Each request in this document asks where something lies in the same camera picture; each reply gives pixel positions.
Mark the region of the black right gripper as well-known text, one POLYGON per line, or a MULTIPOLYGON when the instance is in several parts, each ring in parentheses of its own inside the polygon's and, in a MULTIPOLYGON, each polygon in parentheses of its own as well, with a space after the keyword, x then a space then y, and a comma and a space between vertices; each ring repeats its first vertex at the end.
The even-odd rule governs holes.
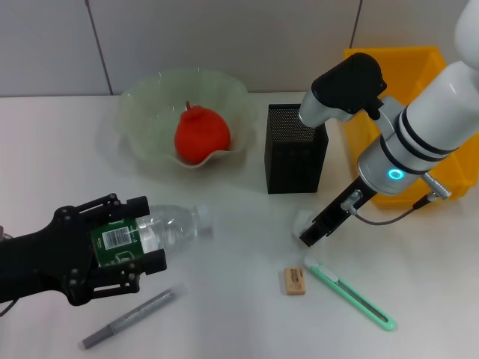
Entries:
POLYGON ((305 229, 299 239, 305 245, 311 247, 324 236, 332 234, 350 217, 349 212, 341 208, 341 204, 345 202, 355 190, 361 192, 361 198, 354 203, 356 209, 361 208, 376 195, 376 192, 371 189, 361 177, 357 177, 313 220, 313 223, 305 229))

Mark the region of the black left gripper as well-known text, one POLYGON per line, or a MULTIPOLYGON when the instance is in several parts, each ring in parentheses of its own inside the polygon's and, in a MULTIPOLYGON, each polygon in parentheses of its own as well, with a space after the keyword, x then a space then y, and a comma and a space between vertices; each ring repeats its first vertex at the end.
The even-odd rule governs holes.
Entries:
POLYGON ((115 193, 79 206, 57 209, 52 221, 35 233, 1 240, 1 302, 46 291, 64 294, 72 305, 137 293, 141 274, 167 269, 159 249, 112 266, 93 265, 90 227, 150 214, 145 196, 122 203, 115 193))

